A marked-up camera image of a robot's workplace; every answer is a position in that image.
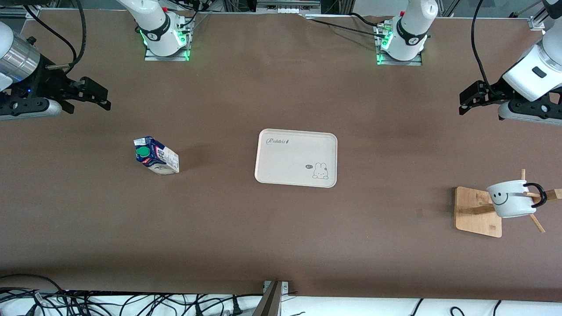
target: silver cylinder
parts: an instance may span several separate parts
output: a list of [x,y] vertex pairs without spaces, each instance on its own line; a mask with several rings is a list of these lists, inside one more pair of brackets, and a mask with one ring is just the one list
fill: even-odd
[[13,82],[20,82],[35,71],[40,58],[37,48],[14,32],[12,47],[0,59],[0,73],[12,78]]

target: black cable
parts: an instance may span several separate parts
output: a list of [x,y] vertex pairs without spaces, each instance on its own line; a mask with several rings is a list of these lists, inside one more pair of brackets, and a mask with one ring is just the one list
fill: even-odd
[[191,17],[191,19],[189,19],[189,21],[185,22],[184,24],[181,24],[179,27],[182,28],[186,25],[188,25],[189,23],[191,23],[191,21],[193,21],[193,19],[195,19],[195,16],[199,13],[199,11],[195,11],[195,13],[193,14],[193,16]]
[[129,302],[129,301],[132,300],[135,297],[140,296],[140,295],[145,295],[145,294],[133,295],[133,296],[129,297],[128,299],[126,299],[125,302],[123,303],[123,305],[121,306],[121,309],[119,310],[119,316],[123,316],[123,309],[125,309],[125,305],[133,303],[133,302]]
[[335,26],[336,28],[354,31],[354,32],[357,32],[357,33],[363,33],[363,34],[367,34],[367,35],[371,35],[371,36],[375,36],[375,37],[381,37],[381,38],[384,37],[383,34],[375,34],[375,33],[371,33],[371,32],[365,32],[365,31],[361,31],[361,30],[356,30],[356,29],[348,28],[348,27],[346,27],[346,26],[341,26],[341,25],[332,24],[332,23],[328,23],[328,22],[324,22],[324,21],[319,21],[319,20],[314,20],[314,19],[310,19],[310,20],[311,20],[311,21],[314,21],[314,22],[322,23],[322,24],[325,24],[325,25]]
[[236,298],[236,295],[233,295],[232,296],[232,316],[238,316],[242,313],[244,313],[244,311],[240,308],[240,305],[238,304],[238,299]]
[[370,26],[376,26],[376,25],[377,25],[377,23],[372,23],[372,22],[369,22],[369,21],[365,20],[364,17],[360,16],[359,14],[357,14],[357,13],[355,13],[355,12],[349,13],[348,15],[352,15],[352,16],[358,17],[359,20],[363,21],[363,23],[365,23],[366,25],[370,25]]
[[172,3],[174,3],[174,4],[176,4],[176,5],[179,6],[179,7],[182,7],[182,8],[184,8],[184,9],[186,9],[186,10],[194,10],[194,11],[196,11],[196,9],[195,9],[194,7],[192,7],[192,6],[189,6],[189,5],[187,5],[187,4],[179,3],[179,0],[169,0],[169,1],[172,2]]
[[451,307],[451,309],[449,310],[449,313],[451,313],[451,316],[457,316],[453,313],[454,310],[458,310],[461,314],[461,316],[464,316],[463,310],[461,310],[460,308],[458,308],[457,306],[453,306]]
[[76,6],[78,7],[78,12],[80,12],[80,22],[82,23],[82,43],[80,45],[80,52],[78,53],[78,57],[76,57],[70,64],[69,68],[65,71],[65,74],[68,74],[76,64],[82,59],[84,55],[84,50],[86,49],[86,18],[84,16],[84,8],[82,7],[82,2],[80,0],[75,0]]
[[152,313],[154,313],[154,310],[156,309],[156,307],[157,307],[159,304],[162,304],[162,305],[165,305],[165,306],[168,306],[168,307],[172,308],[172,309],[174,310],[176,316],[178,316],[178,311],[177,311],[175,308],[173,308],[172,306],[170,306],[170,305],[164,303],[164,301],[165,301],[168,297],[170,297],[170,296],[172,296],[172,295],[173,295],[173,294],[168,294],[167,296],[166,296],[166,295],[161,295],[160,301],[159,301],[158,303],[155,303],[155,304],[154,304],[154,307],[148,312],[147,316],[152,316]]
[[197,296],[195,297],[195,301],[193,301],[193,303],[191,303],[189,305],[189,307],[187,307],[185,309],[185,311],[183,311],[183,313],[181,314],[181,316],[185,316],[187,314],[187,312],[189,311],[189,309],[191,308],[191,306],[196,305],[196,304],[200,304],[199,303],[199,299],[203,298],[204,296],[206,296],[206,294],[203,294],[201,297],[199,297],[199,294],[197,294]]
[[39,278],[39,279],[45,280],[45,281],[49,282],[50,284],[54,285],[54,286],[57,288],[57,290],[58,290],[59,293],[61,293],[61,294],[64,294],[64,293],[65,293],[65,290],[63,290],[60,286],[58,286],[58,284],[57,284],[55,281],[53,281],[53,280],[51,280],[51,279],[49,279],[49,278],[47,278],[47,277],[40,276],[40,275],[38,275],[38,274],[30,274],[30,273],[6,274],[5,276],[0,276],[0,279],[12,278],[12,277],[31,277],[31,278]]
[[[138,300],[136,300],[136,301],[128,302],[127,304],[132,304],[132,303],[136,303],[136,302],[142,301],[142,300],[144,300],[144,299],[147,298],[147,297],[148,297],[148,296],[141,297],[140,299],[138,299]],[[100,302],[94,302],[94,303],[95,303],[96,305],[123,306],[123,304],[117,304],[117,303],[100,303]]]
[[10,293],[10,294],[11,294],[10,296],[5,296],[5,297],[1,298],[1,299],[0,299],[0,303],[5,303],[5,302],[8,302],[8,301],[10,301],[10,300],[17,299],[17,298],[22,298],[22,297],[25,297],[25,296],[30,296],[30,297],[31,297],[31,296],[33,296],[33,291],[24,291],[24,293],[18,293],[18,294],[12,294],[12,293]]
[[476,51],[476,44],[474,43],[474,24],[476,23],[476,18],[478,16],[478,11],[480,11],[480,6],[482,6],[482,2],[484,0],[480,0],[478,5],[476,6],[476,10],[474,11],[474,17],[472,18],[472,26],[470,27],[470,43],[472,44],[472,52],[474,53],[474,58],[476,58],[476,62],[478,63],[478,68],[480,68],[480,73],[482,74],[482,78],[484,79],[484,83],[486,83],[486,87],[492,94],[497,95],[497,93],[492,89],[490,82],[488,81],[488,77],[486,77],[486,72],[484,71],[484,66],[482,66],[482,61],[478,56],[478,52]]
[[68,304],[67,302],[63,302],[63,303],[62,303],[63,305],[56,306],[55,308],[67,308],[67,309],[70,309],[73,313],[74,313],[74,308],[83,308],[83,309],[85,309],[85,311],[86,311],[87,313],[84,314],[84,313],[83,313],[83,310],[80,310],[80,309],[79,309],[78,314],[79,314],[79,315],[84,315],[84,316],[90,316],[90,315],[91,315],[90,311],[95,312],[95,313],[97,313],[97,314],[99,314],[99,315],[105,316],[105,315],[101,314],[99,311],[97,311],[97,310],[93,309],[92,307],[88,306],[88,304],[89,304],[89,305],[92,305],[92,306],[95,306],[95,307],[97,307],[97,308],[103,310],[103,311],[104,311],[107,315],[109,315],[109,316],[111,316],[111,312],[108,311],[106,308],[104,308],[102,305],[124,306],[124,305],[121,305],[121,304],[114,304],[114,303],[97,303],[97,302],[92,301],[92,300],[91,300],[90,298],[88,298],[88,297],[82,298],[82,297],[73,296],[73,295],[46,294],[44,298],[45,298],[49,303],[51,303],[51,305],[53,305],[52,302],[48,300],[48,298],[49,298],[49,297],[55,297],[55,298],[57,299],[57,302],[60,303],[60,301],[58,300],[60,296],[71,298],[71,304]]
[[76,59],[76,50],[74,49],[74,46],[72,46],[72,44],[66,39],[64,38],[61,34],[57,33],[55,30],[51,29],[50,26],[48,26],[47,24],[45,24],[45,22],[43,22],[37,15],[35,15],[35,13],[33,13],[32,10],[29,9],[29,6],[24,6],[25,10],[29,13],[29,15],[35,20],[37,21],[37,23],[41,24],[41,26],[43,26],[45,29],[47,29],[49,32],[53,33],[54,36],[60,38],[61,41],[65,42],[65,44],[70,48],[70,50],[72,51],[72,60]]
[[60,316],[62,316],[62,312],[60,311],[60,309],[57,308],[57,306],[55,306],[55,304],[53,302],[51,302],[49,300],[45,300],[45,301],[47,301],[49,304],[51,304],[57,310],[58,314]]
[[[246,297],[246,296],[263,296],[263,295],[262,295],[262,294],[243,294],[243,295],[236,295],[236,298]],[[208,310],[209,308],[211,308],[211,307],[213,307],[213,306],[215,306],[215,305],[223,304],[224,302],[229,301],[229,300],[231,300],[231,299],[232,299],[232,297],[229,297],[229,298],[226,298],[226,299],[222,299],[222,300],[220,300],[220,299],[213,299],[213,300],[219,300],[219,302],[207,306],[207,308],[201,310],[201,313],[204,313],[206,310]]]
[[150,305],[152,305],[152,307],[148,310],[146,316],[151,316],[152,313],[154,312],[154,310],[156,309],[156,307],[158,305],[160,305],[164,300],[166,299],[166,295],[161,295],[160,297],[156,298],[155,295],[155,299],[152,300],[152,302],[150,302],[148,305],[146,305],[142,310],[140,310],[140,312],[137,313],[138,316],[140,316],[142,314],[142,312],[144,312],[144,310],[146,310]]
[[418,301],[418,303],[416,304],[416,308],[414,308],[414,312],[410,316],[415,316],[415,314],[418,312],[418,308],[420,307],[420,304],[422,303],[422,301],[423,301],[423,299],[420,299]]
[[496,316],[496,310],[497,307],[500,306],[501,300],[498,300],[498,302],[496,303],[496,306],[493,307],[493,316]]
[[43,313],[43,316],[47,316],[47,314],[45,313],[45,307],[41,305],[41,302],[39,302],[39,300],[37,299],[37,297],[35,297],[35,295],[33,296],[33,300],[35,301],[35,306],[39,306],[39,308],[41,308],[41,313]]

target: rabbit cartoon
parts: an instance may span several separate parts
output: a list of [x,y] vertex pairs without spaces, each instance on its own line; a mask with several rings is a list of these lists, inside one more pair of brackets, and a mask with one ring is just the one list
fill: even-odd
[[314,179],[328,179],[328,169],[325,163],[317,162],[314,165],[314,174],[312,175]]

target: milk carton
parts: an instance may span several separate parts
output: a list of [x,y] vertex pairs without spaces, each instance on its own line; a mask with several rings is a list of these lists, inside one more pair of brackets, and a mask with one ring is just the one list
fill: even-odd
[[178,155],[151,136],[135,139],[137,161],[157,174],[179,172]]

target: metal mounting plate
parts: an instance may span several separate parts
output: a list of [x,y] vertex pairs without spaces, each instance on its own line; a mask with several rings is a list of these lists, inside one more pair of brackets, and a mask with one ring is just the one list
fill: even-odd
[[416,57],[412,60],[401,61],[392,58],[385,50],[382,49],[382,44],[385,40],[388,40],[388,25],[391,25],[391,20],[385,20],[379,23],[378,26],[373,27],[375,34],[383,34],[387,36],[386,38],[374,37],[375,38],[375,49],[377,52],[377,65],[395,65],[395,66],[421,66],[422,57],[421,53],[418,53]]
[[[271,284],[272,281],[264,281],[264,288],[263,288],[263,292],[265,293],[265,291],[268,290],[269,285]],[[289,294],[289,282],[283,281],[281,282],[281,295],[287,295]]]
[[[185,23],[185,17],[180,16],[180,23]],[[193,29],[195,27],[195,19],[192,19],[191,22],[184,26],[183,28],[178,29],[178,31],[188,31],[185,36],[185,41],[187,44],[180,48],[175,54],[170,56],[157,56],[154,55],[150,49],[146,48],[144,53],[144,60],[146,61],[189,61],[189,56],[191,55],[191,43],[193,42]]]

